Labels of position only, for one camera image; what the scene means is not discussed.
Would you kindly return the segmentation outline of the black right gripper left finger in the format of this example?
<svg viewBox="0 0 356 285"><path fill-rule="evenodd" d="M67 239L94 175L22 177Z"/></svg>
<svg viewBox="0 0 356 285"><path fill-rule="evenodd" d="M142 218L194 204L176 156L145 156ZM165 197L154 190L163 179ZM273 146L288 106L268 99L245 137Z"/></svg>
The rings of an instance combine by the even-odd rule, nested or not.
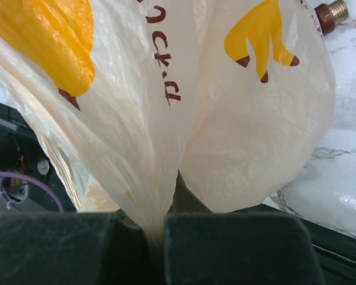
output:
<svg viewBox="0 0 356 285"><path fill-rule="evenodd" d="M118 214L0 214L0 284L153 282L142 230Z"/></svg>

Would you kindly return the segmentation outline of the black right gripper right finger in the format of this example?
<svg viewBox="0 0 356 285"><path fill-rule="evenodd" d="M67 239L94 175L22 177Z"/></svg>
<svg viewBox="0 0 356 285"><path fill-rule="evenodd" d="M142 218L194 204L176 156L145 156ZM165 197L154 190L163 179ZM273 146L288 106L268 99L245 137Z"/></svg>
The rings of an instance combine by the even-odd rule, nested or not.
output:
<svg viewBox="0 0 356 285"><path fill-rule="evenodd" d="M309 233L288 214L214 214L177 177L164 222L166 284L325 284Z"/></svg>

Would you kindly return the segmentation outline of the peach banana-print plastic bag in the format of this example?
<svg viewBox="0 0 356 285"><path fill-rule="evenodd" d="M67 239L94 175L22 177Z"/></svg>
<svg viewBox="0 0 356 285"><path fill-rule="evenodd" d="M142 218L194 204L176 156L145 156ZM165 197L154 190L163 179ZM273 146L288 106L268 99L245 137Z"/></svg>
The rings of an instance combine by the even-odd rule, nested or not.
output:
<svg viewBox="0 0 356 285"><path fill-rule="evenodd" d="M153 236L177 175L215 213L291 182L336 97L306 1L0 1L0 87L77 210Z"/></svg>

